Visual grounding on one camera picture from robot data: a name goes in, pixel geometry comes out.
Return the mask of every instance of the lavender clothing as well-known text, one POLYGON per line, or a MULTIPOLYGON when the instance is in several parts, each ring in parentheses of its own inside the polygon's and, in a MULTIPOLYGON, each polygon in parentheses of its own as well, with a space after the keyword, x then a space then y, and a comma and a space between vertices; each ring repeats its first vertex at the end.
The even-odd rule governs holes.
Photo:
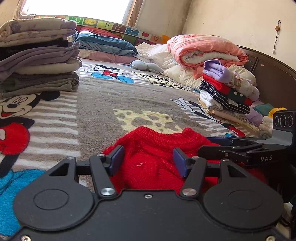
POLYGON ((233 72, 224 67, 218 59, 205 61, 203 73, 224 84, 233 78, 233 72))
POLYGON ((15 70, 29 65, 66 62, 70 57, 78 56, 79 42, 69 42, 68 48, 48 46, 21 51, 0 61, 0 83, 15 70))

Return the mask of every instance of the folded clothes stack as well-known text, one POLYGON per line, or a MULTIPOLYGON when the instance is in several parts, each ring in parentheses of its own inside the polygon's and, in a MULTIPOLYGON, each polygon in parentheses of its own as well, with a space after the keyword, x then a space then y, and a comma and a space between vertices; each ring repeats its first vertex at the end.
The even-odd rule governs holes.
POLYGON ((73 40, 80 42, 81 58, 115 64, 130 64, 138 60, 137 49, 117 35, 95 27, 83 27, 73 40))
POLYGON ((230 71, 218 59, 205 61, 199 89, 199 101, 208 114, 238 124, 243 123, 252 102, 259 98, 250 80, 230 71))
POLYGON ((0 98, 77 90, 79 43, 69 42, 75 21, 11 20, 0 27, 0 98))

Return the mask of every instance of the pink quilt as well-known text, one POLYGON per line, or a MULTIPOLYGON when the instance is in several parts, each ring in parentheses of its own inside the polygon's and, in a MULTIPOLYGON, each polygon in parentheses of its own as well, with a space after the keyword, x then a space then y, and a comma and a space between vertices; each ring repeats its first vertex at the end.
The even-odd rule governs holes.
POLYGON ((134 60, 139 60, 136 57, 132 56, 121 56, 121 55, 115 55, 111 53, 105 53, 95 50, 88 50, 88 49, 79 49, 79 57, 80 58, 86 58, 91 60, 97 60, 102 62, 109 62, 114 64, 130 64, 134 60))
POLYGON ((227 39, 214 35, 175 36, 168 41, 168 51, 178 64, 184 68, 193 69, 195 79, 202 76, 206 60, 217 58, 225 67, 232 64, 244 65, 248 61, 248 56, 238 46, 227 39))

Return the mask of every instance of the wooden headboard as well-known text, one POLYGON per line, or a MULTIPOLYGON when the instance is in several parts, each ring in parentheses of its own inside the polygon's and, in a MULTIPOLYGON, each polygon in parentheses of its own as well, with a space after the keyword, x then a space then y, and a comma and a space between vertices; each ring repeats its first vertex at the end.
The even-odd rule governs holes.
POLYGON ((249 56, 245 68, 256 77, 259 100, 276 108, 296 109, 296 71, 264 53, 239 47, 249 56))

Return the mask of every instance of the striped clothing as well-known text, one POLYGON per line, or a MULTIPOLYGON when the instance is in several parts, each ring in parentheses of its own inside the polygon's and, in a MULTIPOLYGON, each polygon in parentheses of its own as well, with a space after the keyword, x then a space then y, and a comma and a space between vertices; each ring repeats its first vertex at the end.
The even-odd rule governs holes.
POLYGON ((238 104, 231 99, 229 99, 226 95, 219 92, 215 86, 210 84, 209 82, 202 80, 201 85, 199 86, 200 90, 207 91, 211 97, 219 102, 221 105, 223 105, 226 109, 237 112, 237 113, 243 113, 243 114, 249 114, 250 113, 250 107, 243 104, 238 104))

